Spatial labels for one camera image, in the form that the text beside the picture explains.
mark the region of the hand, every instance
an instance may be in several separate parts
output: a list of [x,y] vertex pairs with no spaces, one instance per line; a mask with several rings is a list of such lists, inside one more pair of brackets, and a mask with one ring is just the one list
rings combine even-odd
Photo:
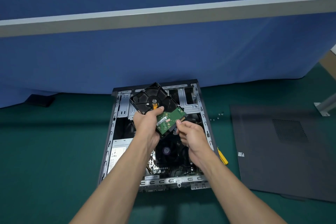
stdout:
[[191,161],[202,169],[202,158],[207,154],[213,154],[203,128],[190,121],[180,120],[176,121],[176,126],[176,132],[180,135],[182,143],[189,147]]
[[160,136],[155,131],[156,116],[163,113],[164,107],[161,106],[155,110],[147,112],[145,115],[136,112],[133,117],[133,122],[136,128],[135,137],[147,142],[149,153],[154,150],[159,142]]

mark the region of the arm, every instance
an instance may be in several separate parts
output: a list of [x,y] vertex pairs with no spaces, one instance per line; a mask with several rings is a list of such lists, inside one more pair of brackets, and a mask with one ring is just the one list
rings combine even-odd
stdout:
[[203,128],[177,121],[189,157],[203,172],[231,223],[285,223],[267,204],[253,194],[211,150]]
[[107,177],[72,219],[71,224],[128,221],[149,156],[159,141],[159,135],[155,132],[156,116],[162,112],[163,107],[146,115],[134,115],[135,137]]

